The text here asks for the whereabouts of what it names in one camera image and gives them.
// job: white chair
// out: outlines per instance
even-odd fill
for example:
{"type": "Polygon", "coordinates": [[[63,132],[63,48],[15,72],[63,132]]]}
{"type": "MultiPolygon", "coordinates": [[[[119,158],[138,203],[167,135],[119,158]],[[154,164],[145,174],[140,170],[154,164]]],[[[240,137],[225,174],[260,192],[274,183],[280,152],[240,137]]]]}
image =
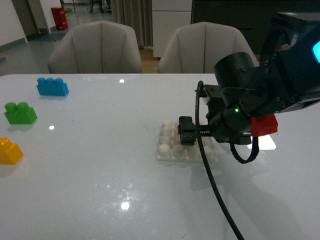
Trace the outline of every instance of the white chair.
{"type": "Polygon", "coordinates": [[[72,28],[48,60],[51,74],[142,73],[133,28],[96,21],[72,28]]]}
{"type": "Polygon", "coordinates": [[[169,37],[158,73],[213,73],[224,57],[246,52],[259,62],[242,33],[231,26],[199,22],[177,28],[169,37]]]}

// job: curtain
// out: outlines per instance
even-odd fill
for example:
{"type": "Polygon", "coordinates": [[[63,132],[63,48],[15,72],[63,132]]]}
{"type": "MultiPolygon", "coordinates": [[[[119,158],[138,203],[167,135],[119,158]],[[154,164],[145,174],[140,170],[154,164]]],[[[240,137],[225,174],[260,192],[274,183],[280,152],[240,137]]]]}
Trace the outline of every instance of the curtain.
{"type": "Polygon", "coordinates": [[[153,46],[151,0],[111,0],[115,23],[134,29],[139,49],[153,46]]]}

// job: green block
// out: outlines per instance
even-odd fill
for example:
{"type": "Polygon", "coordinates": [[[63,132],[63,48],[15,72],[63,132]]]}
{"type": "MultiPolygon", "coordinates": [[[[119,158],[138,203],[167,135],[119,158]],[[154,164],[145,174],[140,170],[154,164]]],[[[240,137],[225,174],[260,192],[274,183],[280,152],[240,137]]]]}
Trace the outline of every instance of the green block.
{"type": "Polygon", "coordinates": [[[10,124],[33,124],[37,119],[34,108],[29,107],[26,102],[20,102],[18,105],[9,102],[4,107],[4,115],[10,124]]]}

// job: black cabinet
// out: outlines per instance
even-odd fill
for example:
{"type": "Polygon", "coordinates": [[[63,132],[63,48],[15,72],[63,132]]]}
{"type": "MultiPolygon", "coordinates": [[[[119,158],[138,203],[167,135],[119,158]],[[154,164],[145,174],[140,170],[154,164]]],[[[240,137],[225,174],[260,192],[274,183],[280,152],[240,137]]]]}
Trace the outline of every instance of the black cabinet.
{"type": "Polygon", "coordinates": [[[210,22],[239,29],[260,54],[277,12],[319,12],[318,0],[193,0],[192,23],[210,22]]]}

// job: floor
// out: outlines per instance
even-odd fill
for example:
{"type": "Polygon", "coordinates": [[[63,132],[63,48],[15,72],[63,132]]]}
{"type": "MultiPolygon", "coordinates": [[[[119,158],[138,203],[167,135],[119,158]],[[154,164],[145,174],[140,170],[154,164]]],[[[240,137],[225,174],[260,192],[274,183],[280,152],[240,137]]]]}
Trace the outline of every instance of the floor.
{"type": "MultiPolygon", "coordinates": [[[[58,46],[63,35],[71,28],[99,20],[112,21],[111,13],[100,13],[97,6],[89,13],[87,6],[75,6],[75,11],[66,12],[69,28],[54,30],[50,35],[31,40],[0,52],[0,76],[9,74],[48,74],[48,59],[58,46]]],[[[159,59],[153,57],[153,49],[140,50],[143,73],[157,73],[159,59]]]]}

